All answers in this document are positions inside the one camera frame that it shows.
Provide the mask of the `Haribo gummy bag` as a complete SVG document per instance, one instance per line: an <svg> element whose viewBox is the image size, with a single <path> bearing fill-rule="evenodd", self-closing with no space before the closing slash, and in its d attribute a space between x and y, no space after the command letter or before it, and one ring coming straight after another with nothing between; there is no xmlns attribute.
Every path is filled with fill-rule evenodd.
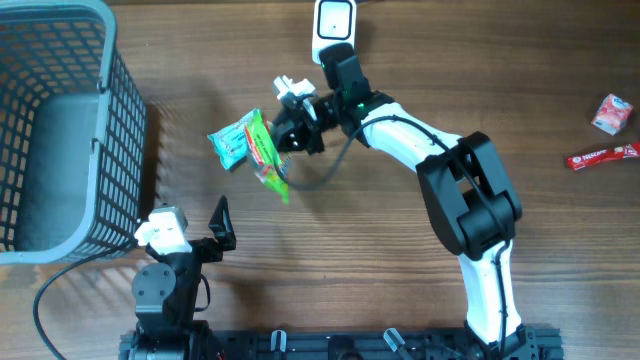
<svg viewBox="0 0 640 360"><path fill-rule="evenodd" d="M284 204L288 204L289 185L279 174L286 175L290 157L280 157L271 139L269 124L262 118L259 109L253 109L247 116L244 133L248 144L248 160L254 168L254 174L266 188L278 194Z"/></svg>

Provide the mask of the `teal tissue pack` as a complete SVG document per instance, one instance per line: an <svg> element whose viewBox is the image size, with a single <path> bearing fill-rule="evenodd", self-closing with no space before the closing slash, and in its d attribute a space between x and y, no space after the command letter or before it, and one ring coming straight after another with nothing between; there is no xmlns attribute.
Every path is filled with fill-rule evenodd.
<svg viewBox="0 0 640 360"><path fill-rule="evenodd" d="M249 152L245 129L255 116L260 115L261 111L258 108L254 108L240 120L207 136L225 170L231 171L236 165L245 160Z"/></svg>

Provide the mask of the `red Nescafe stick sachet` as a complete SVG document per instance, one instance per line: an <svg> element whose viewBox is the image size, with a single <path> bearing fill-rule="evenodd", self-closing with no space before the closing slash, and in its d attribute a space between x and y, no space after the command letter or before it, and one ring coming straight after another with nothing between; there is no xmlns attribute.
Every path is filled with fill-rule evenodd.
<svg viewBox="0 0 640 360"><path fill-rule="evenodd" d="M623 146L594 151L583 155L574 155L566 159L567 166L578 171L601 163L639 157L639 143L629 143Z"/></svg>

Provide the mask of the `red small candy packet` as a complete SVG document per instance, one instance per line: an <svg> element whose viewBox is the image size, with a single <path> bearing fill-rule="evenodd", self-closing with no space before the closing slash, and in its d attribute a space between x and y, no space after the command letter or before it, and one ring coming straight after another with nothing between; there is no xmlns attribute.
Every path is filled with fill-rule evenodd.
<svg viewBox="0 0 640 360"><path fill-rule="evenodd" d="M609 94L600 104L591 124L609 135L616 135L626 127L632 110L630 103Z"/></svg>

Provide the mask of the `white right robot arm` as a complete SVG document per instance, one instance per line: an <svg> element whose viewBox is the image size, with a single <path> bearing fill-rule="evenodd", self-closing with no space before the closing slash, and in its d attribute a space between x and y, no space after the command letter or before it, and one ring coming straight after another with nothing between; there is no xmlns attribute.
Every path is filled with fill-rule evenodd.
<svg viewBox="0 0 640 360"><path fill-rule="evenodd" d="M510 255L521 202L487 135L459 136L411 116L370 87L353 46L319 53L329 93L308 80L273 81L282 110L270 130L276 152L324 149L322 135L341 128L349 142L384 152L414 171L432 229L458 258L467 296L465 326L486 358L511 352L521 318L514 304Z"/></svg>

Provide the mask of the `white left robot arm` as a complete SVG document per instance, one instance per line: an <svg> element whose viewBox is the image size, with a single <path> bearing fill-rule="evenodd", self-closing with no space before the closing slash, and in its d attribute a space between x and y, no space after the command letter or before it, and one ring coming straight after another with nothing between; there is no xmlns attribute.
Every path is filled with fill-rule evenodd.
<svg viewBox="0 0 640 360"><path fill-rule="evenodd" d="M220 262L223 253L236 248L228 200L221 196L209 221L212 237L188 240L188 221L177 206L163 205L151 211L134 237L154 262L134 277L137 324L120 338L118 358L213 359L225 357L221 342L205 320L194 314L207 309L197 305L198 289L210 285L202 274L206 263Z"/></svg>

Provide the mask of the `white barcode scanner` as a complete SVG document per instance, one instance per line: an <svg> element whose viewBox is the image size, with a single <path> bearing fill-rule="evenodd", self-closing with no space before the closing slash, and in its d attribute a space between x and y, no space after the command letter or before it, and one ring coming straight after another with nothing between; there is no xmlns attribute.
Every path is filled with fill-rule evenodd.
<svg viewBox="0 0 640 360"><path fill-rule="evenodd" d="M355 46L357 4L355 0L316 0L312 27L312 60L320 64L322 50L338 43Z"/></svg>

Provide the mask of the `grey plastic shopping basket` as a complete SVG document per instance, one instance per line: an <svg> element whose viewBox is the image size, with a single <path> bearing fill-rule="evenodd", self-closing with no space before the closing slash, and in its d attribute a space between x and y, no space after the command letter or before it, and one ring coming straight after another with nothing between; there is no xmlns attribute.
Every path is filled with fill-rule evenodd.
<svg viewBox="0 0 640 360"><path fill-rule="evenodd" d="M147 109L101 1L1 5L1 261L133 245Z"/></svg>

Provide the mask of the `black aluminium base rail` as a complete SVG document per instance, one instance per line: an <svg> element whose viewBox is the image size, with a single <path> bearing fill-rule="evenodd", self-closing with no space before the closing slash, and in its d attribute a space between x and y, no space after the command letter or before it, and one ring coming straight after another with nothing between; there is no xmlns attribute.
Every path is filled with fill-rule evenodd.
<svg viewBox="0 0 640 360"><path fill-rule="evenodd" d="M519 328L504 346L484 346L460 328L427 331L285 332L207 331L203 336L151 340L121 337L120 359L562 359L557 329Z"/></svg>

